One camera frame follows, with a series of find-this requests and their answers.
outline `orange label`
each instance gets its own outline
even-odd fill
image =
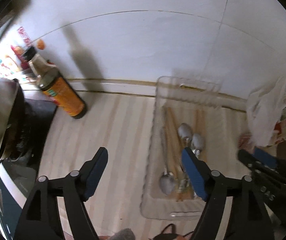
[[[70,116],[78,115],[84,108],[84,103],[62,77],[59,77],[53,86],[43,91],[43,93],[49,96],[58,106],[61,106]]]

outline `pot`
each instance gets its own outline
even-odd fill
[[[24,121],[24,95],[18,80],[0,78],[0,162],[15,150]]]

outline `stove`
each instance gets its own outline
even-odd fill
[[[57,106],[49,101],[25,99],[25,115],[16,146],[3,166],[27,197],[39,172],[43,148]]]

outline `cartoon ear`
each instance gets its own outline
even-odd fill
[[[183,236],[186,240],[190,240],[190,238],[191,238],[191,236],[193,235],[193,232],[194,231],[192,231],[192,232],[189,232],[189,233],[187,233],[185,236]]]
[[[176,234],[176,225],[169,224],[161,232],[161,234]]]

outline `transparent container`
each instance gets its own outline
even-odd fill
[[[141,213],[144,217],[195,220],[199,218],[205,206],[201,198],[190,193],[178,198],[178,186],[170,195],[165,195],[159,188],[159,178],[165,165],[161,130],[167,126],[169,108],[174,116],[176,130],[185,122],[191,126],[193,133],[199,133],[203,137],[205,148],[199,159],[205,161],[212,170],[219,170],[224,175],[235,178],[241,178],[244,173],[248,174],[247,169],[242,168],[242,164],[238,163],[236,158],[237,139],[247,130],[247,122],[245,112],[235,109],[245,109],[245,101],[222,95],[219,90],[219,84],[203,80],[176,77],[158,79],[141,202]]]

